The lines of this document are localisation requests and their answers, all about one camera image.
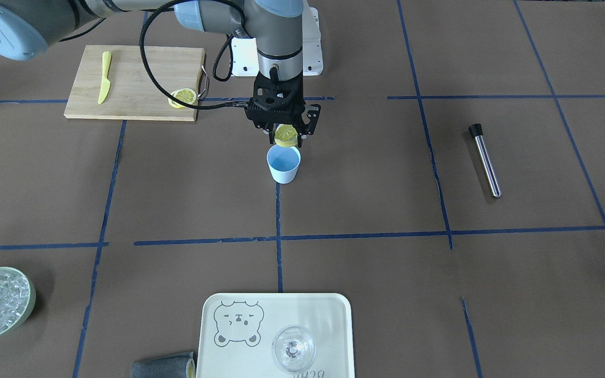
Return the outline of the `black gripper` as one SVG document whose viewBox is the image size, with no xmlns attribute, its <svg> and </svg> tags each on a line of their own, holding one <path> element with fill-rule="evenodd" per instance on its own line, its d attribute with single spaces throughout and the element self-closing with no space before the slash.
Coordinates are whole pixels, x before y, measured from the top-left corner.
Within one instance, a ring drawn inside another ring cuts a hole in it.
<svg viewBox="0 0 605 378">
<path fill-rule="evenodd" d="M 261 72 L 254 81 L 252 97 L 245 115 L 257 129 L 267 131 L 271 144 L 276 144 L 275 124 L 292 124 L 296 129 L 296 146 L 302 148 L 306 135 L 313 135 L 321 115 L 319 104 L 307 105 L 303 96 L 304 74 L 292 79 L 274 81 Z"/>
</svg>

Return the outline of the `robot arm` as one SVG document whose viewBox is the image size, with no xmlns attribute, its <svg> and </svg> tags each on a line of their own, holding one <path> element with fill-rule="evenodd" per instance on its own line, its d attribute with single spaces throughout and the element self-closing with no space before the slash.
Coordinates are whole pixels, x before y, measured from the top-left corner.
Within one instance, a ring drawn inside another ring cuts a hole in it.
<svg viewBox="0 0 605 378">
<path fill-rule="evenodd" d="M 145 39 L 154 20 L 174 12 L 185 28 L 223 34 L 227 41 L 255 41 L 258 73 L 246 101 L 227 101 L 204 110 L 242 108 L 254 127 L 275 142 L 276 125 L 290 124 L 296 146 L 313 135 L 321 106 L 304 98 L 303 1 L 0 1 L 0 55 L 27 61 L 60 41 L 79 38 L 89 22 L 130 12 L 149 12 L 138 46 L 151 82 L 169 100 L 174 96 L 156 80 L 145 53 Z"/>
</svg>

